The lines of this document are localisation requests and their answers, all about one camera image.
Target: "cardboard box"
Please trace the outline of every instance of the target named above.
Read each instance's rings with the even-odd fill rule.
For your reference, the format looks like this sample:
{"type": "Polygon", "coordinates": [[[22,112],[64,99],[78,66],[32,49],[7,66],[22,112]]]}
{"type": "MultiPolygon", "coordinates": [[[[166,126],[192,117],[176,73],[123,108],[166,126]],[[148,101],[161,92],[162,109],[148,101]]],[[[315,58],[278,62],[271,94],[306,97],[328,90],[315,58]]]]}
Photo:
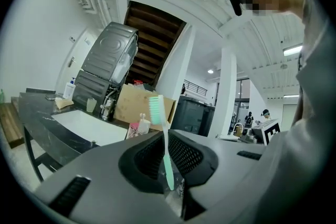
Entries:
{"type": "MultiPolygon", "coordinates": [[[[116,109],[113,118],[123,122],[133,123],[139,122],[140,113],[145,113],[145,119],[151,121],[148,98],[155,96],[158,96],[158,94],[124,84],[117,105],[115,106],[116,109]]],[[[164,108],[167,121],[171,123],[175,109],[175,101],[165,97],[164,108]]],[[[151,125],[151,129],[162,131],[161,125],[151,125]]]]}

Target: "gray marble countertop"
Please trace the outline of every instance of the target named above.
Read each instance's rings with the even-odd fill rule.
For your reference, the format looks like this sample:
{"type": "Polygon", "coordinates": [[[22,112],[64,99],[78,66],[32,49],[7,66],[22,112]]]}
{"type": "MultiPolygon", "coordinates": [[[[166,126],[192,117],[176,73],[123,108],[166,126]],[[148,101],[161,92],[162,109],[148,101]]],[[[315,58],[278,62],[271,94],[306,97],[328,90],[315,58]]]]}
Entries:
{"type": "MultiPolygon", "coordinates": [[[[58,109],[55,101],[45,98],[44,93],[20,93],[19,118],[32,138],[43,150],[61,165],[66,165],[84,152],[97,147],[58,123],[52,115],[74,110],[85,110],[75,104],[58,109]]],[[[98,119],[99,115],[88,113],[98,119]]],[[[128,129],[129,124],[109,120],[111,124],[128,129]]]]}

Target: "white pillar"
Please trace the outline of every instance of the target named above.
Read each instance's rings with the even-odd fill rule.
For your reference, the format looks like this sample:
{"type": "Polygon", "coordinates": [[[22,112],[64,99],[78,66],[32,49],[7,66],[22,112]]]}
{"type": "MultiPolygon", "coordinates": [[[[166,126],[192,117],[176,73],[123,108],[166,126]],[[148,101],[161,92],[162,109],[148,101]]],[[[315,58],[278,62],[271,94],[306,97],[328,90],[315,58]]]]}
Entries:
{"type": "Polygon", "coordinates": [[[179,100],[183,81],[189,65],[191,51],[194,46],[195,35],[196,27],[194,26],[186,26],[181,33],[163,66],[158,83],[155,87],[157,93],[176,101],[179,100]]]}
{"type": "Polygon", "coordinates": [[[236,95],[237,59],[230,46],[222,49],[220,75],[216,109],[208,135],[210,138],[215,138],[217,134],[227,135],[231,123],[236,95]]]}

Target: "plastic cup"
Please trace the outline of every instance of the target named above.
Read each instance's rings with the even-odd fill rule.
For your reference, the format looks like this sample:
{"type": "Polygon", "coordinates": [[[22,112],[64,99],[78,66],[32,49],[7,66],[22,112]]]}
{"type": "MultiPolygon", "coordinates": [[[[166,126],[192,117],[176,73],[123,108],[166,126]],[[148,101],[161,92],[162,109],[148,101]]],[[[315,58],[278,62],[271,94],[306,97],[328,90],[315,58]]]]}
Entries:
{"type": "Polygon", "coordinates": [[[96,107],[97,101],[94,98],[88,98],[88,102],[86,103],[86,111],[92,113],[94,108],[96,107]]]}

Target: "green toothbrush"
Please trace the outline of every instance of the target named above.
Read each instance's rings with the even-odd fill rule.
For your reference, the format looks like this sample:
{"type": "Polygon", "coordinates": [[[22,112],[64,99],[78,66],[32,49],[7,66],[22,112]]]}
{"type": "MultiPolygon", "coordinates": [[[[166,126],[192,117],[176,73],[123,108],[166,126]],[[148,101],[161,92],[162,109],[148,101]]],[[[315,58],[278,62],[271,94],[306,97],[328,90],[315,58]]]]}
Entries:
{"type": "Polygon", "coordinates": [[[162,125],[164,134],[164,156],[163,163],[166,169],[166,179],[170,190],[174,190],[174,174],[172,163],[168,152],[168,127],[166,120],[166,113],[164,111],[163,95],[157,97],[149,97],[149,110],[151,113],[152,124],[162,125]]]}

